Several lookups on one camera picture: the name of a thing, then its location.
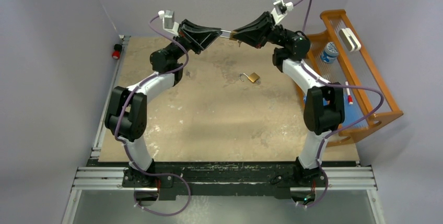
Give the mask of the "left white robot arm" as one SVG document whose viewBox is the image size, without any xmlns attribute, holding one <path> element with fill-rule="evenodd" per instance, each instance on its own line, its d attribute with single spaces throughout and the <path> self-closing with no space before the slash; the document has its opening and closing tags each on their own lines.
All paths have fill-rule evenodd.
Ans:
<svg viewBox="0 0 443 224">
<path fill-rule="evenodd" d="M 150 169 L 154 160 L 144 141 L 149 102 L 180 82 L 189 52 L 200 54 L 223 33 L 221 28 L 199 26 L 188 20 L 175 23 L 169 31 L 174 35 L 165 36 L 170 43 L 149 56 L 154 72 L 134 85 L 114 87 L 104 118 L 105 127 L 122 144 L 130 167 L 138 170 L 135 179 L 143 187 L 153 185 L 156 179 Z"/>
</svg>

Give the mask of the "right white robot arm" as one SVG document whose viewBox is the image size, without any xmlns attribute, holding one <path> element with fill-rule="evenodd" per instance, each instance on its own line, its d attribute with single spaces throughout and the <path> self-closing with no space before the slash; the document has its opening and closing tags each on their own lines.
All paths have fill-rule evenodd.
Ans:
<svg viewBox="0 0 443 224">
<path fill-rule="evenodd" d="M 233 30 L 230 39 L 257 49 L 266 43 L 275 44 L 272 63 L 289 76 L 304 93 L 304 123 L 308 129 L 304 147 L 296 158 L 294 181 L 307 185 L 320 171 L 322 154 L 328 139 L 345 120 L 343 90 L 310 68 L 305 59 L 311 47 L 302 31 L 291 31 L 276 24 L 270 12 L 253 22 Z"/>
</svg>

